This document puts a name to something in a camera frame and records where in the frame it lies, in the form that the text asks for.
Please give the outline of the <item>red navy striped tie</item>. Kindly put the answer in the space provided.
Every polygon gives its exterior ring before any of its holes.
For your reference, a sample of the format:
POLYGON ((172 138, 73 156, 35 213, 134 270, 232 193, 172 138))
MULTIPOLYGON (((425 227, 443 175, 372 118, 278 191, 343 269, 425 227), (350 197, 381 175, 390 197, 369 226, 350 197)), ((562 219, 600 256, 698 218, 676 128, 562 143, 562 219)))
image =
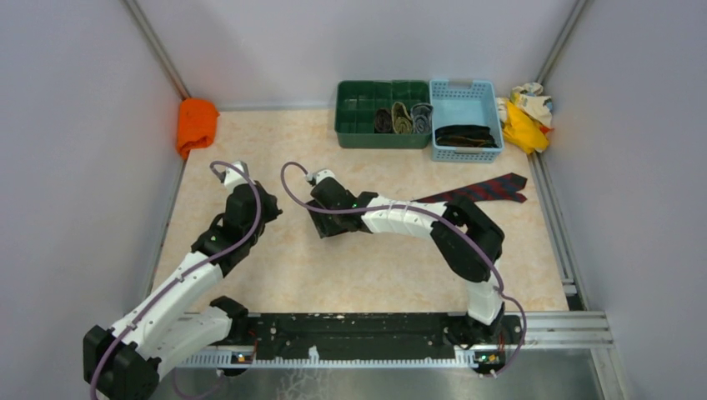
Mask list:
POLYGON ((512 201, 524 203, 527 198, 522 194, 522 191, 525 189, 527 182, 528 179, 526 177, 512 172, 482 182, 418 198, 416 202, 437 203, 450 201, 455 197, 464 197, 474 202, 512 201))

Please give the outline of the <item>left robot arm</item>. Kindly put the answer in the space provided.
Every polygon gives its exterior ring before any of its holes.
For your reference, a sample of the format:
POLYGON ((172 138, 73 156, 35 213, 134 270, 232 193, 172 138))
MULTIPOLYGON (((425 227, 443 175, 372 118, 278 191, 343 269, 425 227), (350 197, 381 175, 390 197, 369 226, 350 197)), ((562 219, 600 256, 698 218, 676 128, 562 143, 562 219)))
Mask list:
POLYGON ((201 233, 173 273, 144 301, 108 328, 83 338, 83 374, 89 397, 148 399, 180 363, 211 343, 243 343, 250 323, 239 303, 218 298, 204 312, 188 308, 222 282, 250 253, 267 223, 281 214, 277 198, 258 181, 224 185, 224 212, 201 233))

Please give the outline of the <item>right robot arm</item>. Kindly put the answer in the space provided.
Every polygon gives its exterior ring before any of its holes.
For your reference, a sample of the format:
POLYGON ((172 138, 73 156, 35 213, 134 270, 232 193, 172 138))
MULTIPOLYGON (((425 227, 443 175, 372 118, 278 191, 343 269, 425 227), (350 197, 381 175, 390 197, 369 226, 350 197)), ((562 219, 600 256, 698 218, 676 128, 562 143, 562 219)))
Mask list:
POLYGON ((448 197, 437 202, 404 202, 376 192, 358 196, 328 170, 306 176, 307 209, 321 238, 343 233, 395 233, 432 241, 449 268, 466 282, 469 331, 479 343, 500 335, 504 301, 494 273, 504 232, 473 201, 448 197))

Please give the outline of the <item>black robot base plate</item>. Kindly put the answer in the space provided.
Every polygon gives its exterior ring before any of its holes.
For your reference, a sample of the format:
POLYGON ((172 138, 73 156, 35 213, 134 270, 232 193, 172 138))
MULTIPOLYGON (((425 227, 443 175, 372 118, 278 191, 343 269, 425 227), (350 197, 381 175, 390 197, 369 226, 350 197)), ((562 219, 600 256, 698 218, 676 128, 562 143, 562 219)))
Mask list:
POLYGON ((220 344, 251 346, 259 361, 438 361, 475 345, 507 350, 522 331, 513 315, 487 327, 449 312, 262 313, 238 318, 220 344))

